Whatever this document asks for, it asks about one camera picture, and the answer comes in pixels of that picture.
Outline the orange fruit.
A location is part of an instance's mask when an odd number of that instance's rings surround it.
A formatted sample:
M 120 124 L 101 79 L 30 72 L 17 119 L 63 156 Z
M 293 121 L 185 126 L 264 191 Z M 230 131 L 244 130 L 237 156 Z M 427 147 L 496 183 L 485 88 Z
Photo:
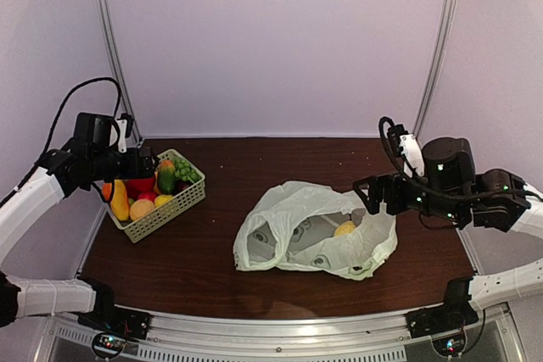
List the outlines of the orange fruit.
M 106 202 L 108 202 L 112 197 L 112 188 L 113 185 L 111 183 L 104 183 L 102 185 L 102 194 Z

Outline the green orange papaya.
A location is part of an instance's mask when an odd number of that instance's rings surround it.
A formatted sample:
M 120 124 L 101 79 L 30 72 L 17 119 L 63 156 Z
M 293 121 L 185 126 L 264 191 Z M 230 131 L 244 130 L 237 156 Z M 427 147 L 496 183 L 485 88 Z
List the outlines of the green orange papaya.
M 156 174 L 156 186 L 162 194 L 174 194 L 176 190 L 176 167 L 170 159 L 160 162 Z

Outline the orange yellow mango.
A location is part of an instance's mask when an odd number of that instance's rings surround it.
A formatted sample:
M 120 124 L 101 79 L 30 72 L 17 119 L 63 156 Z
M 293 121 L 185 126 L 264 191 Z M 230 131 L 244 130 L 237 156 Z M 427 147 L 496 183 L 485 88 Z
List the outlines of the orange yellow mango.
M 129 219 L 130 204 L 126 186 L 123 181 L 114 181 L 109 206 L 114 217 L 118 221 L 127 221 Z

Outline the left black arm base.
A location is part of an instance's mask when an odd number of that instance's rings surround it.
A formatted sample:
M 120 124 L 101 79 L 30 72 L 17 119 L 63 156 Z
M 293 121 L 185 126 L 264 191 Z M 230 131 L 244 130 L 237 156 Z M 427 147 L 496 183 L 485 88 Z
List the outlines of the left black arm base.
M 92 278 L 79 278 L 79 281 L 90 285 L 96 294 L 91 311 L 76 313 L 79 324 L 129 340 L 147 339 L 150 313 L 117 306 L 114 290 L 107 284 Z

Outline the green grapes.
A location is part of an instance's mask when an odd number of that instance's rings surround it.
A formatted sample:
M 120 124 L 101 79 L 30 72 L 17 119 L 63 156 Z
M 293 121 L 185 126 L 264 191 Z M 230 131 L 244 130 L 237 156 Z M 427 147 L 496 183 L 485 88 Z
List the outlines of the green grapes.
M 174 158 L 172 163 L 175 166 L 175 177 L 177 181 L 194 184 L 201 180 L 199 173 L 187 160 Z

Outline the peach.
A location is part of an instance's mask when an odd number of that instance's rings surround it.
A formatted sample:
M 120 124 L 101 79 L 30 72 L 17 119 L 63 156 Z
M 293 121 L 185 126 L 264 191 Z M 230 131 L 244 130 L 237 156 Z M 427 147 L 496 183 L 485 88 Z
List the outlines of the peach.
M 138 199 L 135 201 L 129 210 L 129 216 L 131 221 L 137 221 L 149 214 L 155 209 L 155 205 L 152 201 L 147 199 Z

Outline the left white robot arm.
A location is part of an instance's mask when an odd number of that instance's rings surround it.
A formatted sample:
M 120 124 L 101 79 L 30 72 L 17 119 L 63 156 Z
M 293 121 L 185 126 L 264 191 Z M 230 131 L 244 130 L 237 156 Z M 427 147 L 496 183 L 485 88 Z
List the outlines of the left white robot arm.
M 148 179 L 158 159 L 148 148 L 129 148 L 133 118 L 80 113 L 73 136 L 60 149 L 47 148 L 29 175 L 1 202 L 1 257 L 52 207 L 78 189 L 100 181 Z M 93 279 L 48 280 L 1 275 L 1 324 L 31 316 L 87 315 L 103 331 L 122 322 L 113 290 Z

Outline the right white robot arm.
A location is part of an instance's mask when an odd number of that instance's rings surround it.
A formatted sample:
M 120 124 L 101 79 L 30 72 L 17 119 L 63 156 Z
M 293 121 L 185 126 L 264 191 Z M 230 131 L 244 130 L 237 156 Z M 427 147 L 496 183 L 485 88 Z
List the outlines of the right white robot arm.
M 475 172 L 465 138 L 440 137 L 411 154 L 406 136 L 385 137 L 383 148 L 396 173 L 353 184 L 369 214 L 398 215 L 413 210 L 420 220 L 444 220 L 448 228 L 468 225 L 542 236 L 542 194 L 518 175 L 491 169 Z M 435 322 L 446 330 L 467 316 L 510 299 L 542 292 L 542 262 L 501 273 L 457 278 L 448 283 Z

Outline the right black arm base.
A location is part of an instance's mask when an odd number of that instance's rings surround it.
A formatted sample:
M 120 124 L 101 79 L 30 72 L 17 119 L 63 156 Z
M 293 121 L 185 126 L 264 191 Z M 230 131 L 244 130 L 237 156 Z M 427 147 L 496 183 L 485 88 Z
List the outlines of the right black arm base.
M 469 285 L 472 280 L 472 276 L 453 279 L 447 283 L 441 305 L 406 313 L 406 325 L 411 338 L 460 330 L 477 323 L 479 314 L 469 304 L 472 298 Z

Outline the pale green plastic bag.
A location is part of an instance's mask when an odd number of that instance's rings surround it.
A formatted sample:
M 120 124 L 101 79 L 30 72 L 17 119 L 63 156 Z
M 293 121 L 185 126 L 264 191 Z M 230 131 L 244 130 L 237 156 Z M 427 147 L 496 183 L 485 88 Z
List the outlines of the pale green plastic bag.
M 356 229 L 334 237 L 346 221 Z M 369 214 L 354 192 L 302 181 L 269 189 L 246 216 L 232 252 L 239 271 L 326 272 L 353 281 L 371 276 L 396 250 L 396 218 Z

